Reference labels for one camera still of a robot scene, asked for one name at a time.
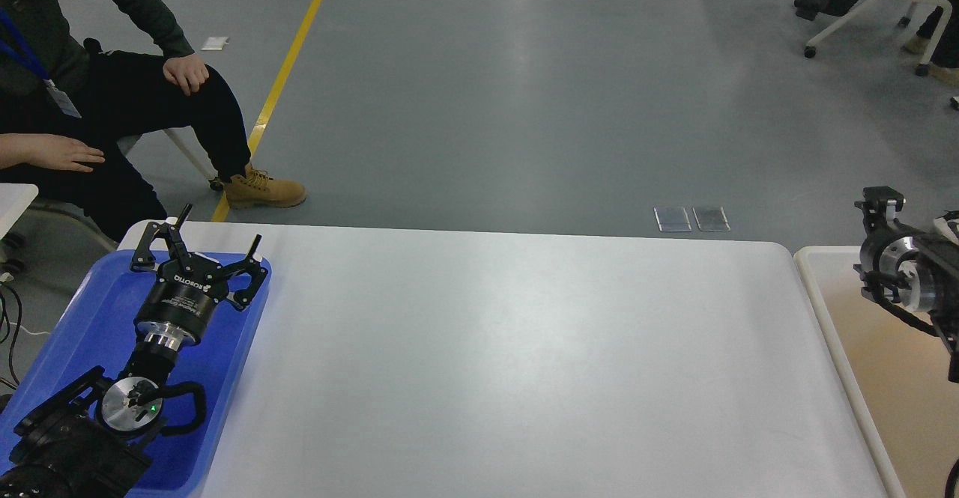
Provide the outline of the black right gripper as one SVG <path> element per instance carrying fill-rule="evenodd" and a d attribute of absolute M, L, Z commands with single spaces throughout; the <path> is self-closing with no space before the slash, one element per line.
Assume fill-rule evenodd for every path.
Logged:
<path fill-rule="evenodd" d="M 898 214 L 904 205 L 904 195 L 889 186 L 865 187 L 854 202 L 866 234 L 854 270 L 864 297 L 894 316 L 931 313 L 937 306 L 937 281 L 922 250 L 937 236 L 902 228 Z"/>

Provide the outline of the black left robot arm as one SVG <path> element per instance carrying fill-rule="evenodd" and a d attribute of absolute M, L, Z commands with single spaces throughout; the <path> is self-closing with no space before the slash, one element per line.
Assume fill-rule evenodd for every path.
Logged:
<path fill-rule="evenodd" d="M 268 294 L 185 215 L 98 261 L 2 412 L 4 497 L 188 497 L 205 480 Z"/>

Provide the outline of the person's left hand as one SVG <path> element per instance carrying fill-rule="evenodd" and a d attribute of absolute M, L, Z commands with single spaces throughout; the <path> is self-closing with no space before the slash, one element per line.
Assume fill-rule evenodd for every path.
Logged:
<path fill-rule="evenodd" d="M 198 93 L 210 78 L 206 63 L 195 53 L 165 60 L 163 75 L 186 96 Z"/>

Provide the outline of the person's right hand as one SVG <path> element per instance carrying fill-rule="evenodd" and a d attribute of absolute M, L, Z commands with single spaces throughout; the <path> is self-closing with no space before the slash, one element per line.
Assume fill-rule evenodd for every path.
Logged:
<path fill-rule="evenodd" d="M 24 163 L 58 171 L 93 171 L 105 154 L 80 140 L 58 134 L 31 134 Z"/>

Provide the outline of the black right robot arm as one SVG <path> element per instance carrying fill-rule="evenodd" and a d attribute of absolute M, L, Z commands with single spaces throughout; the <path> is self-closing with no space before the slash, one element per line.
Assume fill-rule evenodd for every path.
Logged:
<path fill-rule="evenodd" d="M 898 214 L 905 197 L 887 186 L 863 189 L 854 202 L 863 215 L 866 238 L 853 267 L 861 294 L 926 335 L 949 352 L 948 379 L 958 382 L 958 212 L 948 210 L 926 232 L 904 224 Z"/>

